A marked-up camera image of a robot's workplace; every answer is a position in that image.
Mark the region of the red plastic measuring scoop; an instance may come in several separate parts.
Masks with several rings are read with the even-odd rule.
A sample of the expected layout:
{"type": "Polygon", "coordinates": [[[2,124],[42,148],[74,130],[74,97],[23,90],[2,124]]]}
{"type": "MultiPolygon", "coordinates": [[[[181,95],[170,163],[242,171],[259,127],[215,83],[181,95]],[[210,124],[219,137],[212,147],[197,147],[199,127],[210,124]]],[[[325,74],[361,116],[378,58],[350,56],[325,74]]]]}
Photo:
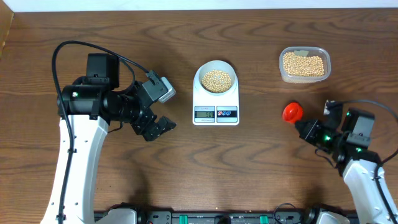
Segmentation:
{"type": "Polygon", "coordinates": [[[303,108],[299,103],[289,103],[282,112],[282,119],[290,124],[295,124],[303,118],[303,108]]]}

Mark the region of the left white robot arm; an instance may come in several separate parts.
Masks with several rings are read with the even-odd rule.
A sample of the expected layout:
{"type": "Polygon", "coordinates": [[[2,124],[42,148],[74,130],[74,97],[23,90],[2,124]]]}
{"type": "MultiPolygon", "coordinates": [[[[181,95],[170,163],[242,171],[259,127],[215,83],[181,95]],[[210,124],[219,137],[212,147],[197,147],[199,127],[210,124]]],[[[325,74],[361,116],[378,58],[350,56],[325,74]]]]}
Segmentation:
{"type": "Polygon", "coordinates": [[[86,75],[65,86],[57,99],[60,152],[42,223],[94,223],[98,163],[111,122],[130,124],[146,141],[176,126],[150,109],[174,96],[170,82],[151,70],[145,83],[133,81],[119,91],[121,62],[115,55],[89,54],[86,75]]]}

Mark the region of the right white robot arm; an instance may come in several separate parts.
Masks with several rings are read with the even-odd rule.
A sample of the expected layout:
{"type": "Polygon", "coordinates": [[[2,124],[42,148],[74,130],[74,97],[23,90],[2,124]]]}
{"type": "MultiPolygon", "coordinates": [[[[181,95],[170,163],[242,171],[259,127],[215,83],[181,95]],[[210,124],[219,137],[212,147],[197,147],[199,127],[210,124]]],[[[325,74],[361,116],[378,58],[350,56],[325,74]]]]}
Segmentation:
{"type": "Polygon", "coordinates": [[[301,139],[328,154],[348,186],[360,223],[397,223],[397,207],[385,181],[386,159],[368,149],[375,115],[357,108],[343,110],[344,102],[326,101],[326,120],[294,123],[301,139]]]}

